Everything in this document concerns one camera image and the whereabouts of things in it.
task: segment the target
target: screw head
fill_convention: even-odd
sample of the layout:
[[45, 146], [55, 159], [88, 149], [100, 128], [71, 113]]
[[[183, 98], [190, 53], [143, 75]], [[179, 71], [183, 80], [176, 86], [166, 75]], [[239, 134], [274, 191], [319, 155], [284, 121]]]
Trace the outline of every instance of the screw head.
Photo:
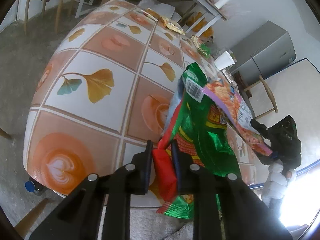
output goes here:
[[228, 177], [228, 179], [230, 179], [230, 180], [236, 180], [236, 179], [237, 179], [237, 175], [234, 174], [234, 173], [229, 173], [227, 177]]
[[135, 168], [136, 168], [136, 166], [135, 166], [134, 164], [132, 164], [132, 163], [129, 163], [129, 164], [127, 164], [127, 165], [125, 166], [125, 169], [126, 169], [127, 171], [133, 171]]
[[190, 169], [192, 171], [198, 171], [200, 169], [200, 166], [198, 164], [191, 164]]
[[95, 181], [97, 178], [98, 178], [97, 174], [94, 174], [94, 173], [88, 176], [89, 181]]

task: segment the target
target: ginkgo leaf pattern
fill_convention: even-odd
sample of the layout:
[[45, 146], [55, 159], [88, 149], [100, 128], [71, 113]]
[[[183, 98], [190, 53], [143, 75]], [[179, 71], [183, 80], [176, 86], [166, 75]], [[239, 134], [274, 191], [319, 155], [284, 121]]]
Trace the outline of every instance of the ginkgo leaf pattern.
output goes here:
[[125, 28], [125, 27], [127, 27], [127, 25], [122, 24], [122, 23], [120, 23], [120, 22], [118, 22], [116, 25], [117, 25], [118, 27], [121, 27], [121, 28]]
[[64, 78], [64, 83], [58, 90], [57, 95], [66, 95], [66, 94], [68, 95], [72, 91], [76, 91], [82, 83], [81, 79], [67, 79], [65, 77], [63, 78]]
[[129, 28], [130, 28], [130, 31], [133, 33], [133, 34], [140, 34], [141, 33], [141, 29], [138, 27], [138, 26], [131, 26], [131, 25], [128, 25]]
[[167, 76], [167, 78], [168, 78], [171, 82], [173, 82], [174, 79], [176, 78], [176, 73], [174, 72], [172, 66], [171, 66], [169, 63], [167, 63], [167, 62], [163, 63], [161, 66], [159, 66], [159, 65], [157, 65], [157, 64], [154, 64], [154, 63], [152, 63], [152, 62], [145, 62], [145, 63], [147, 63], [147, 64], [152, 64], [152, 65], [155, 65], [155, 66], [161, 68], [161, 70], [164, 72], [164, 74]]
[[135, 26], [135, 25], [128, 25], [128, 24], [125, 24], [125, 23], [122, 23], [122, 22], [117, 22], [116, 25], [118, 27], [121, 27], [121, 28], [125, 28], [125, 27], [128, 26], [130, 28], [130, 31], [133, 34], [140, 34], [141, 33], [141, 29], [138, 26]]
[[114, 81], [112, 71], [101, 69], [91, 75], [83, 75], [88, 85], [88, 97], [90, 102], [96, 103], [105, 96], [110, 95]]
[[170, 35], [170, 33], [165, 33], [164, 35], [167, 36], [170, 41], [173, 41], [173, 37]]
[[80, 73], [65, 73], [62, 77], [65, 79], [64, 83], [57, 92], [57, 95], [70, 94], [72, 91], [76, 91], [81, 85], [81, 79], [67, 79], [65, 75], [79, 75], [83, 77], [87, 82], [88, 98], [90, 102], [97, 103], [105, 96], [110, 95], [111, 87], [114, 87], [114, 80], [112, 71], [105, 68], [100, 69], [91, 75], [83, 75]]
[[73, 41], [76, 38], [78, 38], [82, 33], [84, 33], [84, 28], [81, 28], [81, 29], [77, 30], [75, 33], [73, 33], [72, 35], [70, 35], [68, 37], [69, 42]]
[[116, 11], [116, 10], [119, 10], [119, 7], [118, 6], [112, 6], [112, 7], [109, 7], [109, 9], [111, 11]]

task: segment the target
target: refrigerator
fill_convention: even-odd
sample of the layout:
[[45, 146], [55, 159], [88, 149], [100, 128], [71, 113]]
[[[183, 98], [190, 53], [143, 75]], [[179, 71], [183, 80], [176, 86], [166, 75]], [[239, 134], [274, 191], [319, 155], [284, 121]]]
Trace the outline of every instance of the refrigerator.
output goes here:
[[266, 22], [233, 48], [237, 62], [231, 74], [240, 72], [249, 86], [286, 68], [296, 59], [289, 33], [273, 22]]

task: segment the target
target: snack bag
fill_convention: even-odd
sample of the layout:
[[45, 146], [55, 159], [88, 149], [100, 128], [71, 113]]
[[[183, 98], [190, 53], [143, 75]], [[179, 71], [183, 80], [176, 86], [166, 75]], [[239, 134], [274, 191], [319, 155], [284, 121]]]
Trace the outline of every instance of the snack bag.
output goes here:
[[268, 145], [263, 142], [260, 133], [251, 126], [252, 113], [233, 82], [230, 83], [221, 72], [218, 72], [201, 91], [220, 107], [252, 150], [265, 156], [272, 153]]
[[179, 23], [166, 17], [161, 17], [161, 20], [164, 23], [164, 26], [166, 26], [168, 29], [184, 35], [184, 30], [181, 28]]
[[201, 53], [206, 58], [210, 57], [210, 49], [199, 39], [197, 36], [192, 35], [191, 40], [196, 46], [199, 53]]
[[182, 100], [158, 143], [158, 149], [153, 150], [153, 160], [159, 193], [165, 200], [157, 212], [188, 219], [194, 214], [193, 195], [177, 196], [171, 148], [168, 147], [173, 139], [177, 140], [180, 151], [190, 154], [194, 163], [206, 167], [213, 174], [226, 176], [234, 173], [239, 177], [241, 174], [236, 156], [227, 141], [227, 123], [223, 113], [201, 92], [207, 77], [197, 63], [193, 63], [187, 67], [182, 78], [185, 84]]

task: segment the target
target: paper cup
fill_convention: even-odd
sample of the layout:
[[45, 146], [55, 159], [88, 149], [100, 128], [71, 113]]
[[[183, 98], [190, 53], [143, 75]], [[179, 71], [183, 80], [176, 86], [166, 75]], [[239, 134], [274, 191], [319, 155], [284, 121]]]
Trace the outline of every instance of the paper cup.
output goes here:
[[230, 54], [225, 51], [222, 53], [215, 61], [214, 64], [217, 67], [218, 70], [222, 70], [226, 67], [229, 67], [230, 65], [234, 64], [233, 58], [230, 56]]

